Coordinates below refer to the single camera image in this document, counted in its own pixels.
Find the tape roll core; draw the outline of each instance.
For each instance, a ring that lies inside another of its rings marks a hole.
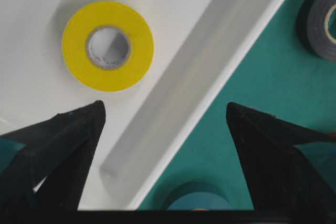
[[[328,39],[333,42],[334,44],[336,44],[336,39],[330,34],[329,32],[329,21],[330,21],[330,17],[333,14],[333,12],[336,10],[336,4],[333,5],[330,10],[328,11],[326,18],[324,20],[324,31],[325,34],[327,35]]]
[[[107,30],[109,32],[103,34],[107,35],[103,38],[103,42],[101,41],[100,44],[95,45],[97,44],[95,43],[97,34],[102,34]],[[100,47],[100,52],[96,52],[95,46]],[[89,59],[94,65],[104,70],[112,70],[121,67],[127,62],[132,48],[129,38],[121,30],[112,26],[102,26],[91,32],[86,42],[86,50]]]

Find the white plastic tray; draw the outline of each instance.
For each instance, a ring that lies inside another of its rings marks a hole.
[[[0,134],[104,101],[107,120],[80,209],[135,209],[284,0],[114,0],[155,39],[144,79],[121,92],[64,64],[68,19],[97,0],[0,0]]]

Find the green table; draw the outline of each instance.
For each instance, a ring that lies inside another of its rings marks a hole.
[[[336,63],[307,52],[295,30],[304,0],[286,0],[140,209],[159,209],[167,195],[190,181],[220,187],[236,209],[252,209],[225,120],[226,104],[269,112],[321,132],[336,132]]]

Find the electrical tape roll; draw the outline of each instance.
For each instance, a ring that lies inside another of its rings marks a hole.
[[[166,210],[230,210],[224,193],[206,182],[189,182],[174,189],[163,203]]]
[[[297,19],[297,32],[303,45],[330,61],[336,61],[336,39],[328,25],[335,10],[336,0],[305,0]]]
[[[88,46],[92,33],[108,27],[120,31],[129,44],[125,62],[107,65],[110,69],[89,57]],[[100,91],[119,91],[136,84],[149,69],[153,52],[153,37],[145,20],[130,7],[112,1],[94,2],[77,11],[62,37],[62,53],[70,72]]]

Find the black tape roll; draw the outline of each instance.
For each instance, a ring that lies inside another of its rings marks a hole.
[[[336,0],[305,0],[297,19],[297,32],[303,45],[321,58],[336,61],[336,38],[328,31]]]

